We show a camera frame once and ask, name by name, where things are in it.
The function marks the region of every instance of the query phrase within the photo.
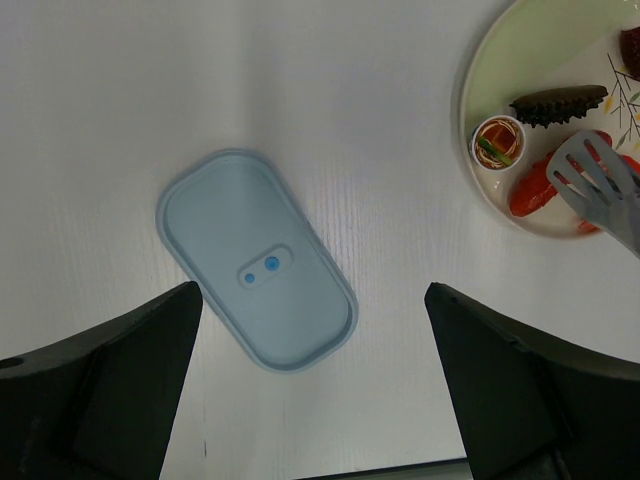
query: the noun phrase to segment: small bowl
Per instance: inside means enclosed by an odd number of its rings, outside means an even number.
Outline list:
[[[500,134],[498,132],[492,132],[492,130],[496,128],[504,132],[502,138],[499,138]],[[478,137],[486,137],[487,135],[489,135],[487,139],[492,145],[511,160],[511,165],[500,161],[478,145]],[[500,140],[508,143],[508,145],[503,145]],[[496,115],[495,117],[486,119],[473,131],[471,142],[469,143],[469,153],[475,162],[485,170],[491,172],[506,172],[515,167],[516,163],[523,157],[526,149],[527,133],[524,125],[509,115]]]

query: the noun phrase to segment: slotted spatula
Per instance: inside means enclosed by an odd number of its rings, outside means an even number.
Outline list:
[[[591,130],[573,135],[549,162],[547,178],[578,216],[640,258],[640,177],[602,138]]]

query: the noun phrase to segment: light blue plastic lid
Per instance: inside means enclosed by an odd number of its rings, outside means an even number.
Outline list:
[[[353,291],[257,153],[213,154],[161,196],[162,241],[253,360],[308,368],[353,333]]]

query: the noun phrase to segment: white wood grain surface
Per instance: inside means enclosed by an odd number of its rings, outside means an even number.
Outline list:
[[[452,125],[507,0],[0,2],[0,358],[185,280],[161,190],[214,150],[273,158],[361,306],[309,371],[276,375],[206,308],[163,479],[294,479],[461,457],[424,292],[448,283],[640,361],[637,262],[488,213]]]

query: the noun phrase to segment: plate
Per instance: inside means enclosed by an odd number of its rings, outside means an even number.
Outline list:
[[[536,235],[579,238],[581,219],[559,195],[524,218],[509,211],[512,188],[533,163],[580,129],[604,130],[621,154],[640,160],[640,82],[628,76],[621,30],[640,26],[640,0],[518,0],[489,30],[467,73],[460,102],[460,141],[482,195],[511,223]],[[467,145],[474,128],[512,114],[521,95],[548,88],[604,85],[609,96],[586,118],[548,129],[527,126],[525,157],[507,172],[476,165]]]

